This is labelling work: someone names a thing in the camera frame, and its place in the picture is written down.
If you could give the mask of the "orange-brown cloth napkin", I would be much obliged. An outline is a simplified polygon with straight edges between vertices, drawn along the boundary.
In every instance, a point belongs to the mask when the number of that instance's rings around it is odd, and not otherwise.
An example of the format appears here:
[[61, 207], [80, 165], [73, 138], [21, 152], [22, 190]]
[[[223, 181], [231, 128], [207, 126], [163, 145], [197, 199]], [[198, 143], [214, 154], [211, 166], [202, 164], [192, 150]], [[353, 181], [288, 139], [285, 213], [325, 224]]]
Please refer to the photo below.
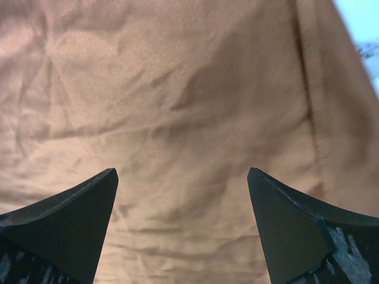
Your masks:
[[2, 1], [1, 211], [113, 167], [96, 283], [268, 283], [251, 167], [378, 215], [378, 99], [332, 1]]

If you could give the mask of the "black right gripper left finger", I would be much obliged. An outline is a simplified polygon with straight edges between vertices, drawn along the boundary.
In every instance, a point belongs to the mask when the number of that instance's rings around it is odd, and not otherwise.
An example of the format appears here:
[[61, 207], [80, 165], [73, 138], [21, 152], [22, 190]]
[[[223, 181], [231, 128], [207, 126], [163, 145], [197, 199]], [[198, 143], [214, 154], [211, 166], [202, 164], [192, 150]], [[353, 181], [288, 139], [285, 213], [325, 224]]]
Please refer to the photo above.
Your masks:
[[106, 169], [1, 215], [1, 283], [93, 283], [118, 186]]

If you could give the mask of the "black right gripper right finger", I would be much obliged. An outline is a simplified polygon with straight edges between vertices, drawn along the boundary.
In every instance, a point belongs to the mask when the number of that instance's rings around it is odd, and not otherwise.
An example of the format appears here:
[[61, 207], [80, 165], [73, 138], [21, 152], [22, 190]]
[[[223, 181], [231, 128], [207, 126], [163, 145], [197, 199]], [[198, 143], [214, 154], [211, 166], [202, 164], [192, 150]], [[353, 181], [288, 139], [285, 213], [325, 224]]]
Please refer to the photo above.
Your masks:
[[378, 218], [323, 202], [255, 167], [248, 186], [271, 283], [378, 283]]

